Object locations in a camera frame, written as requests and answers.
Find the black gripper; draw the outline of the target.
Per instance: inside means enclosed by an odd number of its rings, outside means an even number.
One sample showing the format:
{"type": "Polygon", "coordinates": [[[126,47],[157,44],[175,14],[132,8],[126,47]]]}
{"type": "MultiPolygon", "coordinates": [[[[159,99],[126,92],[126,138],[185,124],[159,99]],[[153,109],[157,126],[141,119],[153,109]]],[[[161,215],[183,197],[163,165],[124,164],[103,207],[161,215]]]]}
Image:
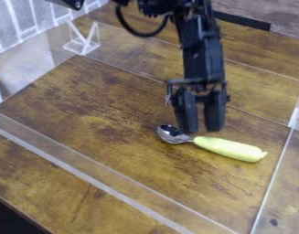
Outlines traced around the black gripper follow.
{"type": "Polygon", "coordinates": [[[173,92],[173,85],[191,86],[197,92],[207,90],[203,98],[206,128],[218,132],[225,125],[226,103],[229,101],[225,78],[221,28],[214,16],[193,14],[174,16],[178,40],[183,58],[183,80],[167,82],[166,102],[173,104],[178,128],[183,133],[198,132],[198,108],[195,96],[181,87],[173,92]]]}

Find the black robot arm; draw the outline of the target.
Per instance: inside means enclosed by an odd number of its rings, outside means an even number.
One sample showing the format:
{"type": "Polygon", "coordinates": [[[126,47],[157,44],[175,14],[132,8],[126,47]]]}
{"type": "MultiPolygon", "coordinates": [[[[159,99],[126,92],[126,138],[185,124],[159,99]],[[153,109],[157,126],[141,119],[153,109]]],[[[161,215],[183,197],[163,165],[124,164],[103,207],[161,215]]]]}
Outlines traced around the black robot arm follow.
{"type": "Polygon", "coordinates": [[[173,105],[179,130],[199,130],[198,106],[205,104],[205,125],[210,132],[223,128],[226,117],[227,82],[225,77],[221,28],[211,0],[112,0],[123,28],[136,37],[154,37],[174,23],[183,57],[185,78],[167,82],[166,102],[173,105]],[[136,1],[139,12],[149,17],[162,16],[159,27],[150,32],[136,31],[124,20],[122,10],[136,1]]]}

